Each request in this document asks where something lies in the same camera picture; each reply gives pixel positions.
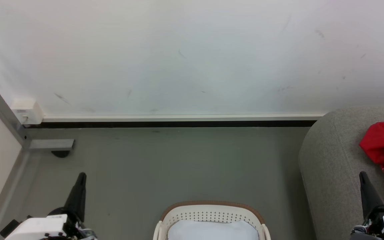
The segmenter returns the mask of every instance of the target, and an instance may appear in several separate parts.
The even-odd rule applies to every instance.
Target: power outlet
[[[15,99],[11,110],[22,124],[40,124],[44,114],[34,99]]]

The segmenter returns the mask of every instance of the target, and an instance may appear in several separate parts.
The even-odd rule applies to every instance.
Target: white cloth
[[[180,220],[168,231],[169,240],[259,240],[257,230],[244,220],[232,223]]]

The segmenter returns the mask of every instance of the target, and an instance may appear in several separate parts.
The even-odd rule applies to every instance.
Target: metal bracket
[[[1,95],[0,119],[24,149],[50,151],[70,151],[73,149],[74,139],[32,139]]]

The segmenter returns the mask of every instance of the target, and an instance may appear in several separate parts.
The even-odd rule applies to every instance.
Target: laundry basket
[[[190,201],[171,205],[162,214],[153,240],[167,240],[168,230],[180,220],[230,223],[244,220],[259,234],[259,240],[271,240],[260,214],[250,206],[220,201]]]

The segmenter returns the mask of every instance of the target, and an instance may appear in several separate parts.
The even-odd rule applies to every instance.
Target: black caster wheel
[[[58,158],[65,158],[69,155],[70,150],[67,151],[51,151],[53,155],[55,155]]]

